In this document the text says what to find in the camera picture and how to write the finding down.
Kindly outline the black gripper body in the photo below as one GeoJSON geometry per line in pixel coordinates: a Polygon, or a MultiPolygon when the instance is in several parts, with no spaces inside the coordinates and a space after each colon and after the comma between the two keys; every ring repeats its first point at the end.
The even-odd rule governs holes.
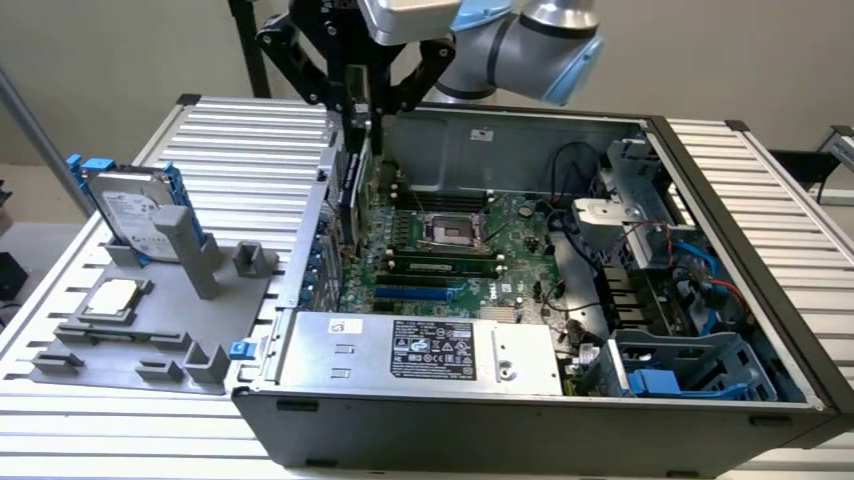
{"type": "Polygon", "coordinates": [[[391,66],[405,44],[383,45],[371,36],[355,1],[293,1],[287,13],[287,79],[310,103],[343,103],[351,96],[347,69],[367,73],[374,103],[418,103],[429,92],[429,42],[419,42],[421,62],[399,83],[391,66]]]}

